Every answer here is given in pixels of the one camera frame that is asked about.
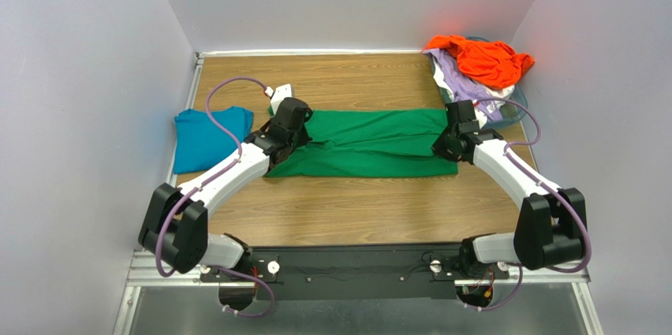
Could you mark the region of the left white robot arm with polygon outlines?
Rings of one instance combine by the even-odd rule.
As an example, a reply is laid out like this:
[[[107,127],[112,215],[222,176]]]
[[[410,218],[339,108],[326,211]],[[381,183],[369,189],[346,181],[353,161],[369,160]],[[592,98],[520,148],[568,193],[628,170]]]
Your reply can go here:
[[[163,269],[185,274],[198,265],[234,269],[247,246],[236,237],[213,234],[214,212],[246,184],[261,178],[310,140],[305,124],[313,111],[292,97],[283,99],[274,116],[245,137],[241,147],[206,173],[178,187],[164,183],[152,193],[140,227],[139,245]]]

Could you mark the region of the green t-shirt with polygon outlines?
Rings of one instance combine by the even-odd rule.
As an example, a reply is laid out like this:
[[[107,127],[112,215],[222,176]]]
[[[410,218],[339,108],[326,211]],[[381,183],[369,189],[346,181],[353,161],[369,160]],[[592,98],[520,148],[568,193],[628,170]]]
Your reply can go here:
[[[457,164],[432,144],[447,125],[440,109],[317,110],[305,127],[307,145],[269,177],[415,178],[455,175]]]

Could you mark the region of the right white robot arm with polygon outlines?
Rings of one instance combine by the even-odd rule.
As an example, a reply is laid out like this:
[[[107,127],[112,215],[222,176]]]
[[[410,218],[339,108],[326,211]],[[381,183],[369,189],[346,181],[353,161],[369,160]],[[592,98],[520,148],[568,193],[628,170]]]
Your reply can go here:
[[[470,100],[445,105],[447,126],[432,144],[449,162],[467,162],[484,171],[519,207],[511,233],[473,236],[461,245],[461,266],[504,262],[527,270],[576,273],[592,258],[586,202],[576,188],[561,188],[536,172],[494,129],[483,129]]]

